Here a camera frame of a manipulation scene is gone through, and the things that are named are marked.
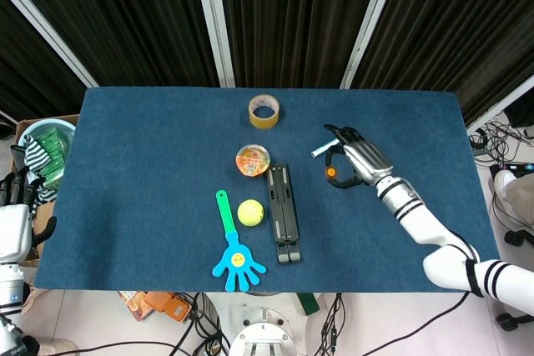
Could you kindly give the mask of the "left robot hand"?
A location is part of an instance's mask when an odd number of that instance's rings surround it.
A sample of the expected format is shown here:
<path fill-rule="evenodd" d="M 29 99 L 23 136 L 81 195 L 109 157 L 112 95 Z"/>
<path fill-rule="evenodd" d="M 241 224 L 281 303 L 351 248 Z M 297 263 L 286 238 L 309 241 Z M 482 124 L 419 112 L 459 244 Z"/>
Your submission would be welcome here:
<path fill-rule="evenodd" d="M 51 217 L 41 233 L 33 233 L 33 206 L 45 178 L 26 184 L 28 171 L 26 166 L 1 181 L 1 264 L 22 262 L 31 248 L 52 237 L 57 226 L 57 218 Z"/>

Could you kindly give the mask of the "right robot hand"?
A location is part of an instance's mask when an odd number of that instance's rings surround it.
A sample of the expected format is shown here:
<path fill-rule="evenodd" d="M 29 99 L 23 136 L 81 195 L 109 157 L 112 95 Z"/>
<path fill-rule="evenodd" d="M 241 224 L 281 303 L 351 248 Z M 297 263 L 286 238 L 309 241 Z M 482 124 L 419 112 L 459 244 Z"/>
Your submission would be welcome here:
<path fill-rule="evenodd" d="M 382 178 L 391 175 L 393 165 L 372 142 L 367 141 L 355 128 L 338 128 L 325 124 L 332 132 L 337 144 L 330 145 L 325 155 L 325 176 L 335 188 L 348 189 L 357 185 L 376 185 Z M 335 154 L 345 156 L 350 162 L 354 175 L 345 181 L 337 179 L 337 170 L 332 165 Z"/>

